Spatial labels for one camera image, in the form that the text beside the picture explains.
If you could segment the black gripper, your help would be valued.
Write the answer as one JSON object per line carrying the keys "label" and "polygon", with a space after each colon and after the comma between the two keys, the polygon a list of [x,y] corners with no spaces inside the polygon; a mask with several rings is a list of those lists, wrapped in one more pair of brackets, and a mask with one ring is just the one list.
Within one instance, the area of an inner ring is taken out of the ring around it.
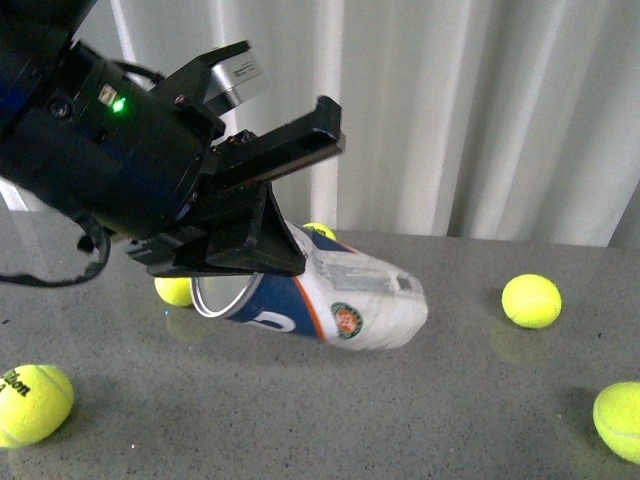
{"label": "black gripper", "polygon": [[304,272],[271,183],[342,151],[342,109],[322,96],[268,133],[227,135],[204,105],[210,68],[248,50],[240,42],[200,55],[147,90],[127,67],[70,49],[65,130],[78,150],[64,211],[87,247],[106,252],[112,235],[128,237],[130,256],[158,277]]}

